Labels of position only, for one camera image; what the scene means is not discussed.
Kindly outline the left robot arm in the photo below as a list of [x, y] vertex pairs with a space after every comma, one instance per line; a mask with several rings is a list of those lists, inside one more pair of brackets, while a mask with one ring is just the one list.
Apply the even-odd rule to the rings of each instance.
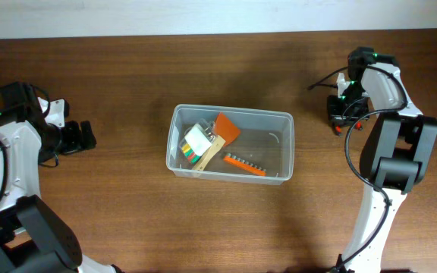
[[82, 253], [74, 232], [42, 201], [40, 155], [58, 156], [64, 99], [0, 111], [0, 272], [118, 272]]

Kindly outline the clear plastic container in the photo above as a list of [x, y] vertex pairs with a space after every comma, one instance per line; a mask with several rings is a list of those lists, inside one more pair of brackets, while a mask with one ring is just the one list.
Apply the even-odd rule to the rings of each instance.
[[[181, 151], [181, 141], [193, 125], [201, 121], [214, 123], [221, 113], [241, 133], [235, 141], [218, 151], [204, 171], [195, 171]], [[175, 107], [171, 119], [166, 166], [178, 177], [280, 185], [292, 177], [294, 144], [294, 119], [287, 112], [180, 104]], [[224, 162], [227, 154], [256, 165], [266, 174], [254, 175]]]

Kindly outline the red black pliers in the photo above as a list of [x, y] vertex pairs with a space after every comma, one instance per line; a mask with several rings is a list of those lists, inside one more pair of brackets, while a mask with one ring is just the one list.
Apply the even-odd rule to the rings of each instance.
[[[351, 125], [352, 125], [352, 123], [350, 123], [350, 124], [332, 123], [332, 129], [333, 129], [333, 132], [335, 133], [336, 136], [340, 136], [340, 135], [342, 135], [342, 129], [344, 127], [349, 127]], [[355, 130], [363, 130], [363, 126], [359, 122], [356, 125], [354, 125], [354, 129]]]

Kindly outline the orange scraper wooden handle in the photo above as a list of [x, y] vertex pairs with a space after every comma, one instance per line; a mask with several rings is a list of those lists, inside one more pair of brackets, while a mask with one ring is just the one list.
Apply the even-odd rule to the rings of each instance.
[[212, 132], [216, 138], [212, 145], [204, 152], [200, 160], [194, 165], [193, 170], [204, 171], [211, 159], [225, 146], [234, 142], [241, 130], [223, 113], [220, 112], [215, 119]]

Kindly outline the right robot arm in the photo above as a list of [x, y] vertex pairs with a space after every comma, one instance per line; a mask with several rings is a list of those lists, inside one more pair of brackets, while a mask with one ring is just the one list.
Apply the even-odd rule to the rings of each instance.
[[363, 199], [351, 240], [333, 272], [379, 272], [382, 252], [407, 194], [425, 176], [437, 137], [437, 120], [425, 116], [401, 82], [392, 55], [358, 48], [337, 79], [339, 119], [351, 130], [377, 119], [353, 173], [364, 182]]

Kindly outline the orange socket rail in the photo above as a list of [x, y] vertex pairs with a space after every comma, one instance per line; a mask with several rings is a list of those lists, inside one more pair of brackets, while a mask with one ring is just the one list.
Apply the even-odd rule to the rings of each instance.
[[232, 155], [231, 153], [227, 153], [224, 156], [223, 161], [250, 174], [262, 177], [266, 176], [266, 169], [261, 168], [252, 162], [248, 162], [245, 159], [239, 158], [236, 155]]

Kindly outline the clear case coloured screwdriver bits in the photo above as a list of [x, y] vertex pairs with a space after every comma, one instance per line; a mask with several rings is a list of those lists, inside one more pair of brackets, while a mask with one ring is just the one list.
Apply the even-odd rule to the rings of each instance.
[[189, 163], [195, 165], [212, 146], [217, 134], [214, 123], [200, 119], [185, 130], [184, 137], [179, 142], [179, 149]]

